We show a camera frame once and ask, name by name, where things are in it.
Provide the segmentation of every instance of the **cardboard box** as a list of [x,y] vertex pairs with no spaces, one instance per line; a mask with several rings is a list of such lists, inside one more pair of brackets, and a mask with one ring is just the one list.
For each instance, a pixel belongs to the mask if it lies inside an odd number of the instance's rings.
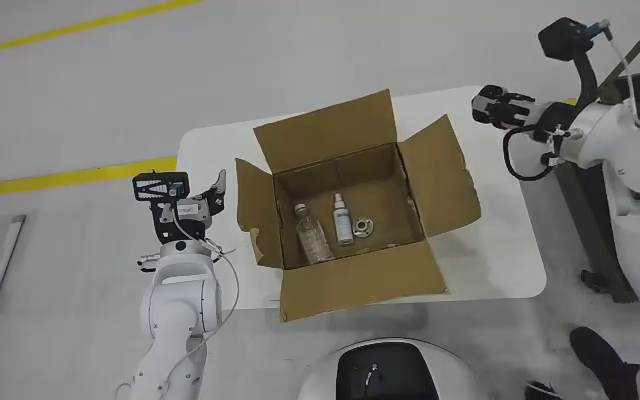
[[[447,116],[397,142],[388,90],[254,129],[272,174],[236,159],[238,224],[259,265],[283,269],[280,318],[291,321],[445,283],[427,237],[480,218],[480,204]],[[374,232],[337,245],[333,194]],[[309,265],[294,206],[320,221],[335,260]]]

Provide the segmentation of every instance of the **table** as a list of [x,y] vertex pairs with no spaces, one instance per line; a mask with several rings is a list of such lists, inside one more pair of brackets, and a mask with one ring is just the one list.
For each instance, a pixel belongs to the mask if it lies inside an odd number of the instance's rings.
[[[479,90],[479,86],[467,86],[392,99],[398,140],[410,137],[443,114],[449,115],[478,192],[482,217],[466,227],[429,238],[448,293],[387,303],[528,298],[538,295],[546,285],[520,184],[504,166],[503,132],[471,118],[471,99]],[[226,250],[236,249],[229,258],[240,277],[239,309],[277,308],[282,272],[256,264],[249,234],[237,225],[235,158],[269,171],[253,128],[290,116],[195,129],[180,143],[177,170],[189,174],[191,195],[208,189],[220,169],[227,170],[226,208],[214,217],[207,236]],[[235,296],[233,276],[224,263],[215,264],[215,272],[223,290],[223,305],[231,304]]]

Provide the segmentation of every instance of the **person's shoe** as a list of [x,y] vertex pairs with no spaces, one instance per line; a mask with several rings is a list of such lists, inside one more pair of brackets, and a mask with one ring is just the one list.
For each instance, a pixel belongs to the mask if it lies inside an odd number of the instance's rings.
[[606,340],[587,327],[571,331],[569,341],[580,362],[598,378],[609,400],[638,400],[639,365],[622,361]]
[[530,381],[524,390],[524,400],[562,400],[551,386]]

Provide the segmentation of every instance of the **white spray bottle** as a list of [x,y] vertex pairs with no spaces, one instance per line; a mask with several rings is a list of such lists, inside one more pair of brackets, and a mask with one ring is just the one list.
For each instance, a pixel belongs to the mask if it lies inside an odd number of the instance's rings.
[[349,210],[342,200],[342,195],[336,193],[333,195],[333,222],[336,226],[336,237],[340,246],[348,246],[353,244],[353,232],[351,231],[351,217]]

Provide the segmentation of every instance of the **yellow floor line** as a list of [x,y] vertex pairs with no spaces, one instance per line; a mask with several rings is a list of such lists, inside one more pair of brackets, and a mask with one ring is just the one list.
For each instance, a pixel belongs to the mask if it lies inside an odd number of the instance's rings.
[[150,14],[155,14],[163,11],[173,10],[175,8],[188,6],[194,3],[200,3],[203,0],[170,0],[164,3],[153,4],[151,6],[138,8],[136,10],[125,11],[119,14],[109,15],[93,19],[87,22],[81,22],[79,24],[63,26],[61,28],[52,29],[47,32],[36,33],[33,35],[21,37],[18,39],[9,40],[6,42],[0,42],[0,49],[8,49],[11,47],[24,46],[25,44],[38,42],[40,40],[47,40],[57,36],[68,35],[74,32],[85,31],[87,29],[97,28],[99,26],[116,24],[118,22],[127,21],[133,18],[140,18]]
[[177,160],[178,158],[175,156],[163,157],[128,164],[108,165],[106,167],[61,172],[32,178],[0,181],[0,194],[123,179],[136,176],[141,172],[149,172],[152,169],[156,170],[156,172],[175,171]]

